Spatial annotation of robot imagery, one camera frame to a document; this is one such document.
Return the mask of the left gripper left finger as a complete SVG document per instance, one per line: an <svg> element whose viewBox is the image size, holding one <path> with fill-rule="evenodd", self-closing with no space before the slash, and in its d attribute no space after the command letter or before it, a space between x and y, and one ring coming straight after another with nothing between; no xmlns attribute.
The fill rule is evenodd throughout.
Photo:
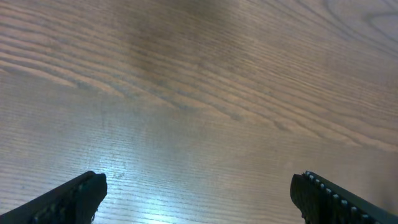
<svg viewBox="0 0 398 224"><path fill-rule="evenodd" d="M107 195L105 174L85 172L1 215L1 224L92 223Z"/></svg>

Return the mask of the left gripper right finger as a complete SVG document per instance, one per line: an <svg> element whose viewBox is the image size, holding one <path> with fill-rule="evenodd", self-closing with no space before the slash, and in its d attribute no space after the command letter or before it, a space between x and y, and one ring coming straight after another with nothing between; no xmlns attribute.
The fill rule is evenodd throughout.
<svg viewBox="0 0 398 224"><path fill-rule="evenodd" d="M310 224L397 224L397 216L314 172L295 174L290 198Z"/></svg>

